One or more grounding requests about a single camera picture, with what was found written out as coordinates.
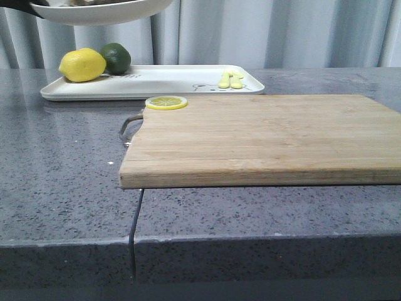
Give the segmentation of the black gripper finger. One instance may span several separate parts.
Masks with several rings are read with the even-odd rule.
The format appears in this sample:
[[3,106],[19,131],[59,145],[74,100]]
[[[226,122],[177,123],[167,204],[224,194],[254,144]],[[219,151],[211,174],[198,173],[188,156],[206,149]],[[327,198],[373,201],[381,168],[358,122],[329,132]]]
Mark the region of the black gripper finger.
[[39,6],[49,6],[49,2],[45,0],[0,0],[0,7],[2,8],[11,8],[43,18],[33,9],[34,4]]

